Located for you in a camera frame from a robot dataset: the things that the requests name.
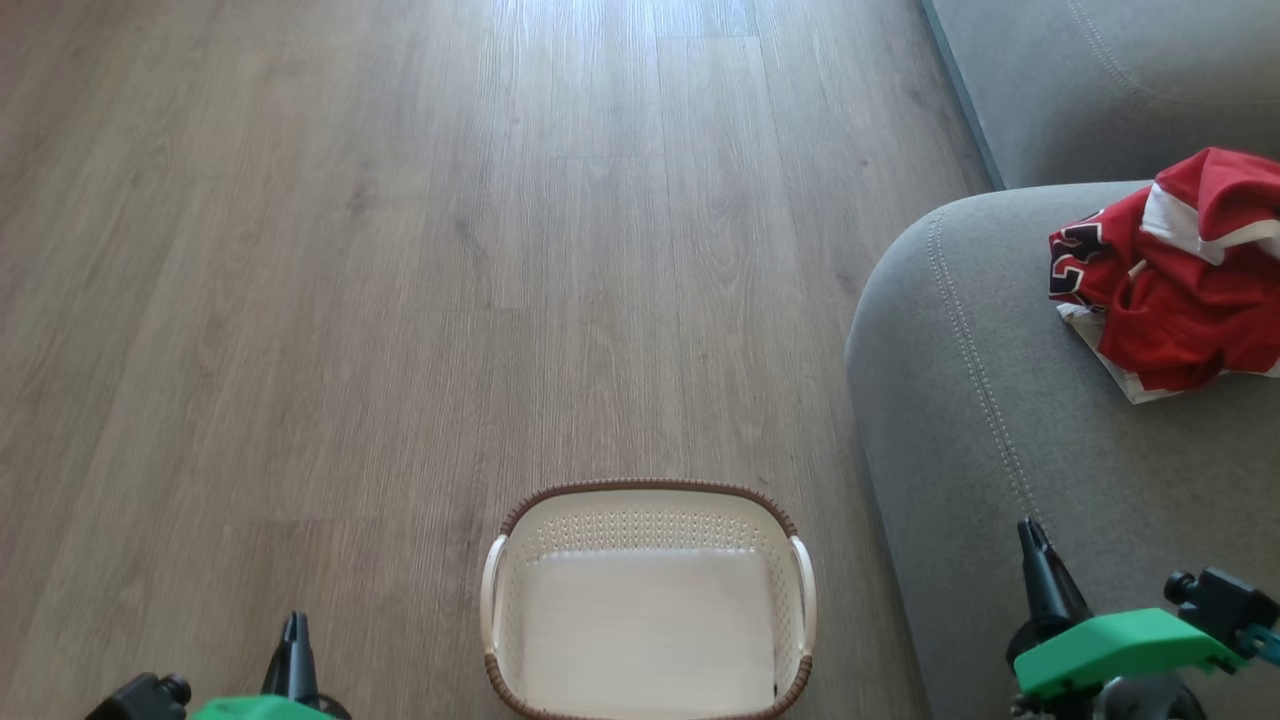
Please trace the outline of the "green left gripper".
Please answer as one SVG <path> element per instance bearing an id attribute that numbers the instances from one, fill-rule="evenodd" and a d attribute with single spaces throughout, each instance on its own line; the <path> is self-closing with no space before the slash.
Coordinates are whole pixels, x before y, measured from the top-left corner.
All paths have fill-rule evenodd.
<path id="1" fill-rule="evenodd" d="M 216 697 L 193 720 L 328 720 L 320 708 L 317 669 L 305 612 L 289 612 L 269 661 L 261 694 Z"/>

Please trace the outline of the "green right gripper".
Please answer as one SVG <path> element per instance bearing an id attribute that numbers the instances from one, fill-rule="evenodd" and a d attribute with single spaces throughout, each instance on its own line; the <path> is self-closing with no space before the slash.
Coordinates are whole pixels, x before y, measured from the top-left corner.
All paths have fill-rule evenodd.
<path id="1" fill-rule="evenodd" d="M 1120 676 L 1183 667 L 1235 671 L 1247 665 L 1224 643 L 1162 609 L 1092 618 L 1043 527 L 1025 518 L 1018 523 L 1018 537 L 1029 614 L 1018 639 L 1044 641 L 1061 632 L 1062 624 L 1080 623 L 1015 657 L 1012 671 L 1023 694 L 1056 700 L 1100 688 Z"/>

